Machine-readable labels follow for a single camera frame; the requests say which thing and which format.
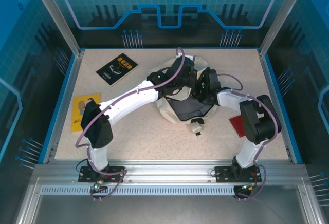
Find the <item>red object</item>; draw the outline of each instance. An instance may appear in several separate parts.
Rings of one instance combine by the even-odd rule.
[[[231,121],[231,124],[233,125],[234,129],[236,130],[238,136],[240,138],[245,136],[245,133],[244,133],[243,127],[242,127],[241,115],[231,118],[230,121]]]

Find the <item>yellow book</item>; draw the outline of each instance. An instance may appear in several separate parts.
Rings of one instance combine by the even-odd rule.
[[[71,132],[82,131],[81,120],[89,98],[93,98],[93,100],[98,104],[101,101],[101,94],[96,93],[73,98]]]

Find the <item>black book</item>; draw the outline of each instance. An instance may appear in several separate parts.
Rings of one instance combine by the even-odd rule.
[[[132,72],[138,64],[122,53],[96,71],[109,85],[114,85],[125,75]]]

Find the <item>book cover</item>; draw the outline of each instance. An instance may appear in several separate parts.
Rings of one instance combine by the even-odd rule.
[[[93,100],[98,104],[101,101],[101,94],[96,93],[73,97],[71,132],[82,131],[81,120],[86,104],[89,102],[89,98],[93,98]]]
[[[105,66],[96,71],[109,85],[113,86],[125,75],[132,72],[138,64],[122,53]]]

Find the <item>speckled tabletop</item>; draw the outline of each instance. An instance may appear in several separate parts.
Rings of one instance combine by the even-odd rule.
[[[217,73],[229,73],[244,84],[243,93],[269,95],[256,49],[186,49],[205,59]],[[139,64],[138,68],[109,86],[96,70],[121,53]],[[71,132],[72,100],[74,96],[101,93],[101,102],[108,101],[137,86],[148,70],[175,57],[175,49],[88,49],[85,51],[71,103],[66,115],[55,159],[82,160],[86,148],[75,148],[80,132]],[[238,87],[228,77],[220,77],[222,86]],[[232,159],[242,148],[229,119],[238,113],[219,107],[216,114],[205,120],[202,135],[196,137],[186,125],[174,125],[149,103],[122,118],[114,127],[114,139],[108,145],[108,159],[123,160],[197,160]],[[281,134],[267,145],[260,159],[288,159]]]

